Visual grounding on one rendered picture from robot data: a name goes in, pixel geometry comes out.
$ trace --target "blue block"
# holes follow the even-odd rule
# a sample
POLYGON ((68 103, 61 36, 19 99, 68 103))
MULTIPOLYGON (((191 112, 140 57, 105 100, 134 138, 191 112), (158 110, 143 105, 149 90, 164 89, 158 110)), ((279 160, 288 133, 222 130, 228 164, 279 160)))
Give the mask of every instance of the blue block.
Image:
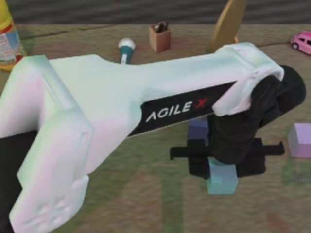
POLYGON ((207 133, 207 121, 195 119, 188 122, 187 140, 204 139, 205 144, 208 145, 207 133))
POLYGON ((235 165, 223 164, 215 158, 208 159, 210 178, 207 180, 209 194, 234 194, 238 186, 235 165))

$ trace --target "dark background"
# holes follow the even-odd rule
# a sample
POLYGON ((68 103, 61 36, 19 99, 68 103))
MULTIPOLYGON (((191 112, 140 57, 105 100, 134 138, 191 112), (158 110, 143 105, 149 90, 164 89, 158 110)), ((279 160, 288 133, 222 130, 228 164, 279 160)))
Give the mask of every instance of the dark background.
MULTIPOLYGON (((227 0, 7 0, 18 24, 215 23, 227 0)), ((309 24, 311 0, 248 0, 246 24, 309 24)))

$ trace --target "wooden pencil holder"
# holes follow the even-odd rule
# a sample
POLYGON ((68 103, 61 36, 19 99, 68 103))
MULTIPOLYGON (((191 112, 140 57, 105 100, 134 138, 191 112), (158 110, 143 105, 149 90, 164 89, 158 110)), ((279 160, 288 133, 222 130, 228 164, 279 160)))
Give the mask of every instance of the wooden pencil holder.
POLYGON ((162 33, 157 33, 154 25, 149 26, 149 42, 151 48, 156 52, 169 50, 171 47, 171 30, 168 29, 162 33))

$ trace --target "light pink cube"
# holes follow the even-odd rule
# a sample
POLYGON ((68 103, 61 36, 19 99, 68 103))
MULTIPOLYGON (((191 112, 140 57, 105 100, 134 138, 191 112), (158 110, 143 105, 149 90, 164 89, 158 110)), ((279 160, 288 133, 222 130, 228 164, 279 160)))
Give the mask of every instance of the light pink cube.
POLYGON ((311 158, 311 124, 295 123, 287 135, 292 157, 311 158))

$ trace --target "mustard bottle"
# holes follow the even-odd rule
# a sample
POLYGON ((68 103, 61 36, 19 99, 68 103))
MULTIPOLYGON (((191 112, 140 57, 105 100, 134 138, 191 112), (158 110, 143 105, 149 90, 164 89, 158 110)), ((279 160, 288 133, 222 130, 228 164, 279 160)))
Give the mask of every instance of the mustard bottle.
POLYGON ((0 69, 11 71, 26 52, 5 0, 0 0, 0 69))

